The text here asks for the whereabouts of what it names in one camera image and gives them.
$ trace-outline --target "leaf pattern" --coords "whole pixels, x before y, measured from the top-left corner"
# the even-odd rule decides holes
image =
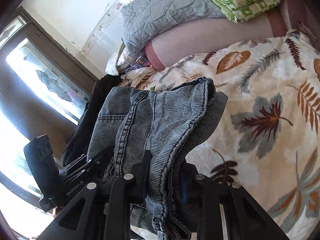
[[[268,67],[271,66],[271,63],[276,62],[280,58],[280,53],[277,49],[274,49],[269,54],[267,54],[263,59],[260,59],[254,65],[251,65],[250,68],[242,75],[240,82],[241,92],[250,93],[249,90],[249,80],[255,73],[259,71],[263,72]]]
[[[298,91],[297,103],[298,107],[301,105],[301,114],[304,115],[306,123],[308,120],[310,121],[311,130],[313,131],[314,126],[318,134],[318,121],[320,121],[320,115],[318,113],[320,110],[320,97],[318,96],[318,92],[314,93],[315,88],[311,86],[310,83],[307,84],[307,81],[299,88],[295,86],[288,87],[292,87]]]
[[[136,89],[145,89],[148,85],[152,83],[150,81],[150,78],[157,73],[157,71],[151,71],[150,73],[147,73],[143,76],[138,76],[139,77],[139,82],[134,86]]]
[[[179,60],[176,64],[173,64],[169,70],[164,73],[164,75],[159,79],[159,83],[162,83],[162,81],[164,80],[164,78],[169,75],[171,73],[172,70],[174,70],[175,68],[183,68],[185,65],[186,61],[189,60],[193,60],[193,58],[195,57],[195,55],[189,55],[187,57],[184,57],[183,59]]]
[[[227,83],[222,83],[222,84],[216,85],[216,88],[223,87],[223,86],[225,86],[226,84],[227,84]]]
[[[165,87],[164,89],[159,90],[159,92],[170,91],[171,89],[173,89],[173,87],[174,87],[174,83],[170,84],[169,86]]]
[[[320,82],[320,59],[316,58],[314,61],[313,61],[313,66],[315,68],[315,72],[317,73],[317,77],[318,77],[318,80]]]
[[[197,79],[197,78],[199,78],[199,77],[202,77],[203,76],[203,74],[202,73],[197,73],[197,74],[194,74],[194,75],[192,75],[191,77],[184,77],[184,76],[182,76],[182,78],[185,78],[186,79],[186,82],[189,82],[189,81],[192,81],[192,80],[195,80],[195,79]]]
[[[297,67],[301,68],[302,70],[306,70],[302,66],[302,63],[301,63],[301,60],[300,60],[300,52],[299,52],[298,46],[294,43],[293,40],[291,40],[289,38],[287,38],[285,40],[285,43],[288,44],[290,53],[291,53],[291,55],[292,55],[292,57],[294,59],[295,64],[297,65]]]
[[[306,208],[306,217],[319,216],[319,197],[320,197],[320,168],[313,174],[313,169],[318,158],[317,148],[311,154],[306,166],[299,177],[298,175],[298,152],[296,152],[296,176],[297,186],[289,193],[282,196],[278,202],[268,210],[272,218],[283,214],[295,199],[294,206],[287,217],[284,219],[281,229],[288,233],[298,221]]]
[[[286,120],[293,126],[288,119],[280,116],[282,102],[279,93],[269,102],[266,98],[258,96],[251,113],[231,115],[234,129],[244,134],[239,142],[238,153],[249,152],[259,145],[256,155],[261,159],[272,150],[280,131],[280,120]]]
[[[217,67],[217,74],[230,70],[240,64],[244,63],[249,59],[251,52],[246,50],[243,52],[230,52],[225,55],[222,60],[220,60]]]
[[[247,40],[247,41],[242,41],[239,43],[238,47],[242,47],[243,45],[249,44],[250,48],[253,48],[255,46],[258,46],[260,43],[265,44],[265,43],[271,43],[269,39],[255,39],[255,40]]]
[[[202,60],[202,63],[205,65],[208,65],[209,59],[216,53],[217,53],[216,51],[209,52]]]
[[[217,150],[212,150],[222,158],[223,164],[220,164],[212,169],[212,171],[210,172],[213,173],[211,179],[214,182],[221,183],[224,185],[234,182],[235,180],[231,176],[238,175],[238,172],[233,169],[233,167],[237,166],[238,163],[235,161],[225,161],[223,156]]]

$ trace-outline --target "jeans seam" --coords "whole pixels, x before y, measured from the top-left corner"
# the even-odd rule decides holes
[[[100,120],[121,120],[124,119],[126,117],[126,114],[122,114],[122,115],[101,115],[97,118],[97,121]]]
[[[126,142],[127,142],[127,138],[129,136],[130,130],[131,130],[131,126],[133,124],[134,121],[134,117],[135,117],[135,112],[137,109],[137,105],[140,101],[142,101],[147,95],[148,95],[149,91],[145,90],[143,91],[137,98],[136,100],[133,101],[130,110],[128,112],[128,114],[126,116],[128,116],[126,123],[122,129],[122,133],[119,139],[119,148],[118,148],[118,154],[117,157],[115,159],[115,178],[118,178],[121,176],[121,170],[122,170],[122,165],[123,165],[123,159],[124,159],[124,152],[126,149]]]
[[[201,81],[200,79],[201,79],[201,78],[199,78],[197,81],[193,81],[193,82],[198,84],[199,81]],[[203,110],[204,110],[204,108],[205,108],[204,102],[205,102],[205,91],[206,91],[206,84],[207,84],[207,83],[208,83],[208,81],[207,81],[207,82],[204,82],[203,102],[202,102],[202,110],[201,110],[201,112],[200,112],[199,115],[197,115],[194,119],[190,120],[188,129],[186,129],[186,131],[185,131],[185,132],[183,133],[183,135],[180,137],[180,139],[178,140],[178,142],[175,143],[175,145],[174,145],[173,148],[175,148],[175,147],[180,143],[180,141],[182,140],[182,138],[185,137],[185,135],[187,134],[187,132],[188,132],[188,131],[190,130],[190,128],[191,128],[191,123],[193,123],[194,120],[196,120],[197,118],[199,118],[199,116],[203,113]],[[164,172],[164,169],[165,169],[165,167],[168,165],[168,163],[169,163],[169,159],[167,160],[166,165],[162,168],[161,178],[160,178],[160,181],[161,181],[161,182],[163,181],[163,172]],[[160,193],[161,193],[161,199],[163,200],[163,201],[161,202],[161,206],[162,206],[161,220],[163,220],[163,218],[164,218],[164,210],[165,210],[163,203],[166,202],[166,199],[165,199],[166,194],[163,194],[161,191],[160,191]]]

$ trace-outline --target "stained glass window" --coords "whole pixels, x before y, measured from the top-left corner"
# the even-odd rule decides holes
[[[26,21],[21,16],[16,17],[0,34],[0,49],[25,24]]]
[[[18,76],[52,108],[78,124],[87,95],[68,78],[27,38],[6,58]]]

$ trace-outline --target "pillow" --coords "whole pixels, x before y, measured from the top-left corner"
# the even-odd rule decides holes
[[[108,60],[106,73],[112,76],[118,76],[119,72],[124,73],[126,68],[129,67],[127,61],[127,50],[125,48],[124,42],[120,45],[118,51],[114,53]]]
[[[276,8],[244,23],[226,18],[201,19],[156,36],[146,45],[145,53],[152,66],[160,71],[188,55],[217,51],[239,41],[281,37],[286,31]]]
[[[225,17],[211,0],[134,0],[121,9],[128,63],[157,34],[173,26],[201,18]]]

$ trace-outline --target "bright window light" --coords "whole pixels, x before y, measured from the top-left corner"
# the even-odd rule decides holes
[[[35,189],[39,187],[33,176],[28,174],[28,167],[24,166],[23,162],[19,162],[25,159],[23,148],[28,143],[29,140],[0,111],[0,171],[15,184],[40,197],[31,189],[31,187]],[[16,196],[1,183],[0,210],[11,228],[28,238],[41,234],[53,221],[51,214],[44,213]]]
[[[25,165],[23,148],[29,142],[0,111],[0,171],[24,190],[40,197],[40,189]]]
[[[74,103],[60,98],[55,92],[48,90],[47,85],[39,79],[37,74],[37,70],[43,71],[43,67],[45,67],[40,61],[39,63],[42,64],[42,66],[40,64],[36,65],[28,60],[24,60],[25,55],[23,54],[23,51],[21,51],[21,48],[28,41],[29,40],[27,38],[24,39],[8,55],[6,58],[8,64],[39,98],[41,98],[44,102],[55,109],[58,113],[66,117],[68,120],[78,125],[78,121],[75,120],[72,115],[79,119],[83,114],[83,110]]]

